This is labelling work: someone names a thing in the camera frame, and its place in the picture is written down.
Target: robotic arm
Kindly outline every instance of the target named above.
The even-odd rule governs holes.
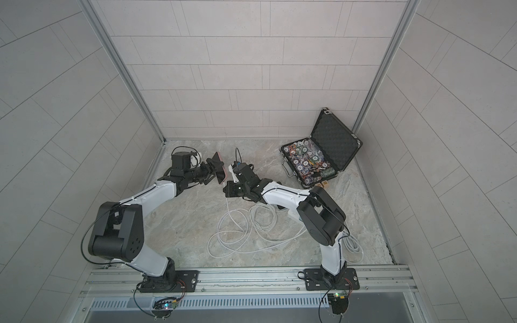
[[[237,161],[229,170],[233,181],[228,181],[223,189],[226,197],[245,196],[254,202],[288,208],[299,215],[311,237],[320,244],[323,280],[330,286],[341,281],[346,263],[341,261],[338,242],[344,235],[346,215],[323,188],[299,190],[268,178],[260,179],[252,165]]]
[[[225,179],[218,153],[199,162],[197,152],[171,155],[170,167],[151,187],[118,203],[105,202],[99,208],[88,243],[88,252],[108,260],[121,260],[144,273],[140,292],[170,291],[176,286],[174,261],[159,255],[144,242],[143,218],[184,190],[191,183],[208,184]]]

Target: open aluminum case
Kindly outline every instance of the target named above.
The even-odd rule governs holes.
[[[294,158],[290,153],[291,150],[289,147],[293,147],[293,145],[296,145],[299,142],[305,142],[309,139],[316,144],[319,150],[321,150],[325,161],[330,163],[330,166],[335,170],[335,172],[326,177],[311,177],[311,179],[313,179],[312,182],[306,183],[307,172],[301,172],[295,166],[295,163],[299,162],[300,155],[297,155],[298,158]],[[316,120],[316,124],[312,129],[311,135],[308,138],[303,138],[283,145],[280,147],[280,152],[284,155],[284,161],[288,163],[293,174],[296,174],[301,185],[304,188],[310,188],[317,183],[336,177],[338,172],[345,170],[361,146],[362,141],[359,140],[359,138],[357,138],[357,136],[352,133],[352,131],[350,131],[350,129],[347,128],[347,126],[345,126],[335,114],[332,113],[332,111],[324,107]]]

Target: marble floor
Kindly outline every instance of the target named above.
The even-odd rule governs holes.
[[[286,140],[213,140],[213,141],[168,141],[163,159],[158,166],[155,179],[162,176],[171,165],[171,152],[176,146],[190,146],[202,154],[202,159],[212,157],[216,151],[221,155],[225,165],[235,159],[235,147],[238,147],[242,161],[255,165],[255,173],[261,178],[270,178],[282,184],[302,188],[294,177],[288,177],[281,165],[282,155],[279,148]],[[163,203],[144,219],[146,243],[158,253],[174,259],[176,267],[263,267],[263,266],[314,266],[321,263],[320,247],[305,232],[298,238],[278,247],[255,253],[233,253],[227,257],[214,258],[207,252],[209,238],[216,232],[216,227],[227,212],[226,198],[222,192],[223,184],[218,185],[214,179],[208,185],[198,185],[174,199]],[[346,223],[364,249],[361,264],[392,264],[391,256],[379,224],[372,209],[356,161],[338,177],[329,181],[326,188],[330,196],[346,213]],[[228,198],[229,209],[243,208],[249,210],[253,202],[241,198]],[[235,221],[245,227],[242,216],[232,212]],[[270,216],[267,211],[259,210],[257,221],[267,224]],[[275,228],[263,234],[270,240],[283,240],[299,232],[301,225],[287,216],[286,212],[278,214]],[[221,230],[239,230],[230,219],[222,223]],[[241,233],[223,233],[227,241],[238,239]],[[253,251],[270,246],[253,232],[249,240],[239,250]],[[215,256],[224,256],[230,251],[224,249],[217,238],[210,242],[210,251]],[[354,260],[355,255],[348,255]]]

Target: white cable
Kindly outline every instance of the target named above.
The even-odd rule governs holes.
[[[221,219],[219,220],[219,223],[217,223],[216,233],[213,234],[210,237],[210,239],[208,239],[208,243],[207,243],[207,246],[206,246],[206,250],[208,251],[208,254],[210,256],[214,257],[214,258],[225,258],[225,257],[228,257],[229,255],[233,254],[234,252],[246,254],[246,253],[254,253],[254,252],[258,252],[258,251],[262,251],[262,250],[278,247],[281,244],[287,243],[287,242],[289,242],[289,241],[291,241],[293,239],[298,238],[299,236],[301,236],[302,234],[304,234],[307,231],[305,229],[305,225],[302,225],[302,227],[300,228],[298,233],[294,237],[292,237],[292,238],[285,239],[285,240],[269,240],[269,239],[264,238],[259,232],[267,233],[267,232],[270,232],[275,227],[275,225],[277,223],[277,212],[280,212],[280,210],[276,209],[272,205],[263,204],[263,203],[257,203],[255,205],[253,205],[250,208],[249,211],[246,210],[246,209],[233,209],[233,210],[230,210],[230,207],[228,206],[228,198],[226,198],[226,208],[228,209],[228,211],[221,217]],[[256,213],[256,211],[259,208],[264,208],[264,209],[270,210],[272,212],[272,219],[271,219],[271,223],[270,224],[260,225],[260,224],[257,223],[257,221],[255,220],[255,213]],[[251,219],[251,228],[250,228],[250,225],[248,223],[248,218],[241,211],[248,212],[248,214],[250,216],[250,219]],[[232,212],[237,212],[237,213],[239,213],[244,218],[244,220],[246,221],[246,229],[243,229],[240,225],[237,224],[237,222],[235,222],[235,220],[232,218],[232,215],[231,215]],[[230,217],[232,222],[235,223],[235,225],[237,225],[240,230],[221,230],[221,225],[222,225],[224,219],[226,219],[226,217]],[[258,234],[258,236],[261,237],[263,240],[265,240],[267,242],[276,243],[276,244],[275,245],[271,245],[269,247],[261,248],[261,249],[258,249],[258,250],[253,250],[253,251],[239,251],[239,249],[248,241],[248,239],[250,238],[251,234],[253,233],[253,230],[255,230],[255,232]],[[225,232],[240,232],[240,233],[242,233],[242,236],[239,239],[237,239],[235,241],[232,241],[232,242],[224,241],[221,238],[221,233],[225,233]],[[217,236],[217,240],[219,241],[221,246],[223,246],[225,249],[228,249],[228,250],[230,250],[232,252],[230,252],[230,253],[228,253],[228,254],[226,254],[224,256],[214,256],[212,254],[212,252],[210,252],[210,241],[212,241],[212,239],[215,236]],[[232,248],[230,248],[228,246],[229,244],[238,243],[239,241],[243,240],[244,237],[246,237],[246,239],[236,249],[232,249]]]
[[[350,231],[348,232],[348,236],[347,237],[341,237],[339,239],[339,243],[340,243],[340,248],[342,247],[341,245],[341,240],[344,240],[344,245],[345,245],[345,248],[348,250],[348,252],[354,254],[354,253],[361,253],[361,259],[359,261],[356,261],[356,262],[352,262],[348,259],[346,259],[345,255],[344,255],[344,252],[341,253],[341,260],[344,260],[346,261],[349,265],[358,265],[362,262],[362,260],[364,259],[364,251],[362,249],[362,246],[361,244],[359,243],[359,240],[357,240],[357,238],[352,235],[350,233]]]

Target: vent grille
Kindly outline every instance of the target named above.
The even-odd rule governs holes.
[[[136,301],[144,310],[150,310],[150,304],[162,299],[137,297]],[[208,309],[281,309],[281,308],[317,308],[320,304],[320,294],[282,294],[282,295],[186,295],[178,304],[177,310],[208,310]],[[132,297],[96,297],[92,302],[91,311],[134,311],[139,309],[132,306]],[[322,307],[329,307],[325,296]]]

